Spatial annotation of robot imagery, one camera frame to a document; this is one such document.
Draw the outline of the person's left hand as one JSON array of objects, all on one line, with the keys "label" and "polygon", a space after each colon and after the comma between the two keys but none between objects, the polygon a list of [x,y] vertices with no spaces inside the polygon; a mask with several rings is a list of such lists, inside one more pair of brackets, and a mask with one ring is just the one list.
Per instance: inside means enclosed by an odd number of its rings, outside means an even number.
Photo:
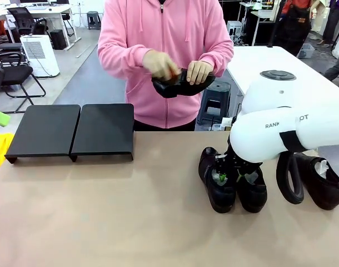
[{"label": "person's left hand", "polygon": [[213,71],[213,66],[205,61],[192,61],[187,69],[187,82],[190,85],[204,83],[207,76]]}]

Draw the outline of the person's right hand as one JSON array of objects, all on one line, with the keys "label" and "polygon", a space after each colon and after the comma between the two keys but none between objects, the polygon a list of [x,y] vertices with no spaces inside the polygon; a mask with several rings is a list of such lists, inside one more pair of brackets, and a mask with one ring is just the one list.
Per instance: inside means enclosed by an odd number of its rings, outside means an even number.
[{"label": "person's right hand", "polygon": [[165,81],[171,80],[181,73],[168,54],[156,50],[146,52],[143,56],[142,64],[153,77]]}]

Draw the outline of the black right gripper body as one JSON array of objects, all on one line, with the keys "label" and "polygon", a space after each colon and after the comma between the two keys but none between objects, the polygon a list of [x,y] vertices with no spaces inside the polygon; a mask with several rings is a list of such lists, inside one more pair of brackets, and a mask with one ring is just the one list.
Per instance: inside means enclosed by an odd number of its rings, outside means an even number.
[{"label": "black right gripper body", "polygon": [[257,170],[262,163],[252,163],[240,158],[234,151],[230,140],[227,140],[228,148],[224,157],[224,170]]}]

